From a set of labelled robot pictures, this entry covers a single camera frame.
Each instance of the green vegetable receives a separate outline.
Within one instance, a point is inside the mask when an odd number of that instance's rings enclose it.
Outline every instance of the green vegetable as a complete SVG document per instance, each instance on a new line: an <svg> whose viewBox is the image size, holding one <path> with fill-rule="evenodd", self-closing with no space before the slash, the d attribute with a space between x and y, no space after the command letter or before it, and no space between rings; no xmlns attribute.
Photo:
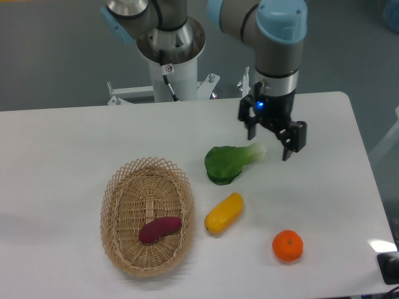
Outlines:
<svg viewBox="0 0 399 299"><path fill-rule="evenodd" d="M206 173L213 183L227 185L245 165L262 160L265 154L266 147L260 141L244 147L215 146L205 156Z"/></svg>

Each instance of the purple sweet potato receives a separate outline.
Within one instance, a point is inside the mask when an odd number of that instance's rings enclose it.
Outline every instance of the purple sweet potato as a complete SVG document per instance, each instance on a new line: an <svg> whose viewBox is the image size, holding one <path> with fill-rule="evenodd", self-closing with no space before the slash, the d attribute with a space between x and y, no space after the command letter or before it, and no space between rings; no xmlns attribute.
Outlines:
<svg viewBox="0 0 399 299"><path fill-rule="evenodd" d="M160 217L145 224L138 233L138 239L143 244L154 243L160 237L168 235L180 227L181 219L179 217Z"/></svg>

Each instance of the orange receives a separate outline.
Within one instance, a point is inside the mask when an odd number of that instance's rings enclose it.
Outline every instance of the orange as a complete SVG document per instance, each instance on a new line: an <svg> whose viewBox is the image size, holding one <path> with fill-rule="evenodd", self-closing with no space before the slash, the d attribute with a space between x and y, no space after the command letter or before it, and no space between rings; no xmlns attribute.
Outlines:
<svg viewBox="0 0 399 299"><path fill-rule="evenodd" d="M304 252L304 242L293 230L284 230L277 234L272 246L275 255L285 262L299 259Z"/></svg>

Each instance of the yellow fruit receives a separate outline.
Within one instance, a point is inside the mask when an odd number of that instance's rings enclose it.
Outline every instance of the yellow fruit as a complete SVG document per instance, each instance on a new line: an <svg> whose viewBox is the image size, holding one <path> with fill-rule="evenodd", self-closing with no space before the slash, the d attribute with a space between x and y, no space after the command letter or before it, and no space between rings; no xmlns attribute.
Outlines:
<svg viewBox="0 0 399 299"><path fill-rule="evenodd" d="M212 234L222 233L241 215L243 208L243 197L232 193L205 217L206 229Z"/></svg>

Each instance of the wicker basket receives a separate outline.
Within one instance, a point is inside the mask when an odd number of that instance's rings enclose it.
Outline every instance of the wicker basket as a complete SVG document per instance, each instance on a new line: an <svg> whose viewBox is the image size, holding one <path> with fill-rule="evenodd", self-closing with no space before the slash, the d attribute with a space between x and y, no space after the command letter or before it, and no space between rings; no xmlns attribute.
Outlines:
<svg viewBox="0 0 399 299"><path fill-rule="evenodd" d="M181 229L145 245L138 240L144 224L163 216L181 218ZM165 159L143 158L112 176L101 210L105 253L120 270L149 277L183 260L194 232L194 202L186 174Z"/></svg>

